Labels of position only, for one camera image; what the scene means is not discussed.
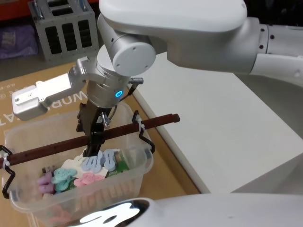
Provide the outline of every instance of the light blue clothespin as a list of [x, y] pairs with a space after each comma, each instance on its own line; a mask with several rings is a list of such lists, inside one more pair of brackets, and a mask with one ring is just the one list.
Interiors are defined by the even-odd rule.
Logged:
[[96, 166], [97, 163], [97, 156], [91, 156], [88, 157], [81, 165], [83, 171], [89, 171], [91, 170], [94, 166]]
[[110, 172], [116, 169], [115, 153], [118, 151], [119, 151], [118, 149], [106, 149], [104, 151], [104, 156], [105, 156], [104, 167]]
[[102, 169], [102, 166], [104, 165], [104, 162], [105, 162], [105, 156], [103, 155], [102, 151], [100, 150], [97, 155], [96, 165], [91, 168], [91, 171], [94, 174], [99, 173]]

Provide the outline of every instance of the purple toy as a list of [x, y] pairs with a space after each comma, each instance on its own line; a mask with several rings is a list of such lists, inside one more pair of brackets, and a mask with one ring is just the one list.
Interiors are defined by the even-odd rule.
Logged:
[[42, 193], [42, 194], [54, 194], [54, 184], [53, 183], [49, 183], [47, 185], [40, 185], [39, 186], [39, 191]]
[[38, 185], [45, 185], [45, 184], [49, 184], [51, 182], [52, 179], [52, 172], [48, 172], [46, 173], [44, 176], [40, 177], [37, 180]]

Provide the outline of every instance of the green object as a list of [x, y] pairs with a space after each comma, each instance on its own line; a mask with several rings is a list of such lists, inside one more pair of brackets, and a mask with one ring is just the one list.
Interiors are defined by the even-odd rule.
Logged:
[[71, 189], [76, 188], [76, 186], [74, 185], [74, 180], [76, 180], [76, 178], [75, 178], [75, 177], [72, 177], [70, 183], [68, 184], [67, 189], [65, 189], [63, 192], [67, 192], [67, 191], [69, 191], [69, 190], [71, 190]]
[[129, 170], [125, 162], [125, 159], [122, 155], [122, 152], [117, 153], [115, 155], [115, 159], [116, 159], [116, 169], [114, 171], [108, 172], [106, 178]]

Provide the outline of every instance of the blue led light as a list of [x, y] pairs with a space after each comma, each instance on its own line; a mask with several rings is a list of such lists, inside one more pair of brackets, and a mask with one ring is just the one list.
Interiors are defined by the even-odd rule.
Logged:
[[118, 91], [118, 92], [115, 94], [115, 96], [116, 96], [117, 98], [119, 98], [122, 94], [123, 94], [123, 91]]

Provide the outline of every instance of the white clip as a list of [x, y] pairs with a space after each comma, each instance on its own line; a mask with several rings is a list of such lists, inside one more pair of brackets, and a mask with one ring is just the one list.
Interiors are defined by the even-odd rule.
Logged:
[[139, 124], [139, 133], [141, 132], [141, 129], [143, 129], [143, 131], [145, 130], [145, 125], [142, 124], [142, 119], [139, 115], [136, 116], [136, 121]]
[[2, 169], [5, 169], [5, 166], [10, 166], [10, 163], [9, 163], [9, 161], [7, 160], [7, 156], [8, 156], [8, 154], [7, 153], [5, 153], [5, 154], [3, 154], [3, 163], [2, 163]]

